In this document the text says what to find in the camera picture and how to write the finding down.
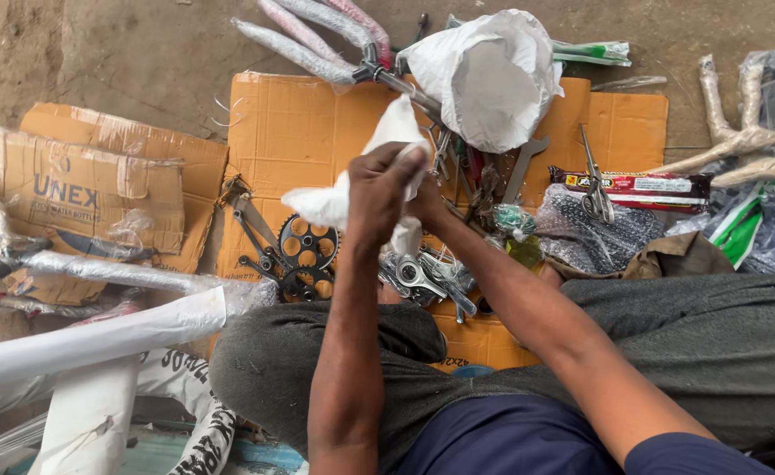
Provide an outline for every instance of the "dark blue shirt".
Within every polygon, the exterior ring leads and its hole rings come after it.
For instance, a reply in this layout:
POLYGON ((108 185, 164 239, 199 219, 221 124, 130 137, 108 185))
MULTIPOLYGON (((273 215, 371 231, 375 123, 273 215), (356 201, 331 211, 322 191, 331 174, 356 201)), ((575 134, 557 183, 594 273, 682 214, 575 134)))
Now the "dark blue shirt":
MULTIPOLYGON (((627 475, 775 475, 710 438, 663 434, 638 444, 627 475)), ((492 395, 451 404, 405 456, 399 475, 624 475, 593 427, 539 395, 492 395)))

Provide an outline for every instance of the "scissors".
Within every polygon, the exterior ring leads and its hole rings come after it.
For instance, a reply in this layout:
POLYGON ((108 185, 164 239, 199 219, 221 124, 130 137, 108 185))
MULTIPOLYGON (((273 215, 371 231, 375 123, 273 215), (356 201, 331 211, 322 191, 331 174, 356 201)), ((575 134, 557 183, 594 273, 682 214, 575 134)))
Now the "scissors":
POLYGON ((607 192, 604 191, 602 186, 601 170, 598 168, 593 159, 593 151, 590 150, 590 144, 586 141, 586 133, 584 132, 584 124, 581 126, 581 136, 584 140, 584 148, 586 149, 586 167, 590 173, 590 188, 586 191, 586 195, 581 199, 581 206, 587 216, 594 220, 604 224, 613 224, 615 221, 613 213, 613 203, 610 202, 610 197, 607 192))

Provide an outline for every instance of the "brown cloth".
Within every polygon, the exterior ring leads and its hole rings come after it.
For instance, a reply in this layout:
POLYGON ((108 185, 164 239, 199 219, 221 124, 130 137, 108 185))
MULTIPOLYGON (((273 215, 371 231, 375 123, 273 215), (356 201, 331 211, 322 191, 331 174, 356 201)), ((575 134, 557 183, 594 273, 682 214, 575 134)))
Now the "brown cloth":
POLYGON ((573 279, 656 279, 657 277, 689 277, 706 274, 731 274, 735 272, 728 256, 700 232, 654 239, 630 260, 624 272, 597 275, 587 274, 547 258, 546 264, 554 267, 564 281, 573 279))

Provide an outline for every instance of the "person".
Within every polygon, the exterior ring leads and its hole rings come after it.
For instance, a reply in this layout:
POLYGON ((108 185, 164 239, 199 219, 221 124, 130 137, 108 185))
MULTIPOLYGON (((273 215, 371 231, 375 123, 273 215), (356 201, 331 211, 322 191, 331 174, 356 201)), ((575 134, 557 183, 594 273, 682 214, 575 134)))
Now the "person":
POLYGON ((378 254, 424 167, 392 143, 349 165, 331 302, 258 308, 217 340, 218 398, 311 473, 773 473, 737 448, 775 438, 775 275, 569 281, 558 288, 445 211, 408 212, 466 264, 543 365, 458 378, 434 319, 377 303, 378 254))

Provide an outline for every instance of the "concrete floor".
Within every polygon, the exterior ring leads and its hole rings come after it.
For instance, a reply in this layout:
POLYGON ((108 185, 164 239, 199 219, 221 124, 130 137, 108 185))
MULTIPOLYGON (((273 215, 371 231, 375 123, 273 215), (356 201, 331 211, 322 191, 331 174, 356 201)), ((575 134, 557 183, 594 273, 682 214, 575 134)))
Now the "concrete floor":
MULTIPOLYGON (((775 48, 775 0, 360 0, 396 44, 411 40, 420 12, 430 31, 449 13, 462 19, 522 8, 551 38, 572 43, 628 40, 632 68, 571 64, 565 75, 594 82, 662 75, 668 84, 633 90, 670 100, 669 147, 709 147, 698 83, 698 58, 712 53, 720 71, 728 120, 738 124, 738 65, 749 51, 775 48)), ((0 0, 0 124, 15 128, 38 101, 65 102, 225 143, 232 75, 253 70, 303 73, 285 58, 243 37, 237 16, 271 22, 253 0, 0 0)), ((351 61, 360 54, 318 31, 351 61)), ((696 150, 667 150, 667 161, 696 150)), ((215 220, 201 271, 213 273, 222 222, 215 220)), ((37 330, 21 315, 0 318, 0 340, 37 330)))

